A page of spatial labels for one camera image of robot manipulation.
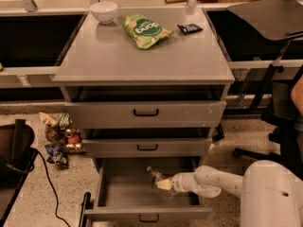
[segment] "floor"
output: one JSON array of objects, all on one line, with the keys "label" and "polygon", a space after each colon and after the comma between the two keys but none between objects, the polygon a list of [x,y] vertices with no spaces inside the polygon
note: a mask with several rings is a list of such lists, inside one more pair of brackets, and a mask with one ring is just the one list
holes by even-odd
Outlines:
[{"label": "floor", "polygon": [[[61,103],[50,106],[29,105],[27,113],[21,113],[25,105],[0,107],[1,125],[13,123],[16,118],[24,118],[35,130],[36,138],[33,147],[46,158],[45,126],[40,121],[39,111],[59,118],[62,112]],[[203,164],[214,166],[219,170],[240,174],[250,166],[253,160],[243,157],[234,159],[232,151],[235,147],[253,149],[259,152],[276,151],[278,146],[267,139],[267,133],[273,130],[271,125],[259,120],[258,116],[225,116],[222,122],[224,139],[215,143],[204,158]],[[71,226],[78,226],[81,202],[85,192],[94,197],[98,174],[90,158],[85,155],[69,155],[69,168],[47,164],[50,178],[57,189],[60,207],[59,216],[65,218]],[[35,170],[31,172],[9,214],[5,227],[53,227],[65,226],[55,218],[55,197],[45,177],[45,169],[39,156],[35,161]],[[205,206],[212,208],[212,213],[205,220],[160,220],[149,224],[139,221],[96,222],[94,227],[235,227],[240,225],[240,200],[222,192],[215,199],[205,199]]]}]

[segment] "drawer handle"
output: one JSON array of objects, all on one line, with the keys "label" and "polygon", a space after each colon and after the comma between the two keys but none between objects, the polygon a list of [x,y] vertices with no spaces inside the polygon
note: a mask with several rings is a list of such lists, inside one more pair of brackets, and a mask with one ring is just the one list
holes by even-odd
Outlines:
[{"label": "drawer handle", "polygon": [[156,109],[153,112],[139,112],[138,110],[134,109],[133,114],[134,114],[134,116],[137,116],[137,117],[155,117],[155,116],[159,115],[159,110]]},{"label": "drawer handle", "polygon": [[136,148],[141,151],[155,151],[155,150],[158,150],[158,145],[154,145],[154,146],[150,146],[150,147],[136,145]]},{"label": "drawer handle", "polygon": [[139,221],[142,223],[156,223],[159,219],[159,214],[156,215],[156,219],[143,219],[142,216],[139,215]]}]

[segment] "bowl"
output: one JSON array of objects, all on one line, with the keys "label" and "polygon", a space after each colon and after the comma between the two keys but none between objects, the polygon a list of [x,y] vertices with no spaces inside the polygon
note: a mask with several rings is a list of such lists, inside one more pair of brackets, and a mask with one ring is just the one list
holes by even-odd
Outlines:
[{"label": "bowl", "polygon": [[98,2],[90,8],[94,17],[102,24],[109,24],[117,16],[117,4],[113,2]]}]

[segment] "countertop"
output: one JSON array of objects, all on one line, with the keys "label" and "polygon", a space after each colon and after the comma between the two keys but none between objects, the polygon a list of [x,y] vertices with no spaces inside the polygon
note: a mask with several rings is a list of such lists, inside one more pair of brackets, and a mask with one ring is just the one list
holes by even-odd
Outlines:
[{"label": "countertop", "polygon": [[[148,50],[139,49],[122,23],[141,13],[173,30],[168,39]],[[185,36],[178,24],[196,24],[203,31]],[[202,8],[121,8],[115,20],[100,24],[91,13],[53,78],[79,83],[231,83],[234,77]]]}]

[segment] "green chip bag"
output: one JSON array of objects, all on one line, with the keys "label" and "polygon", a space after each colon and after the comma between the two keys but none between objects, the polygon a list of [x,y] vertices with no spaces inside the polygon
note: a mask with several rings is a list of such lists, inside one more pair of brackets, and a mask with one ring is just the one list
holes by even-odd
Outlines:
[{"label": "green chip bag", "polygon": [[148,49],[173,33],[141,14],[126,17],[123,27],[140,49]]}]

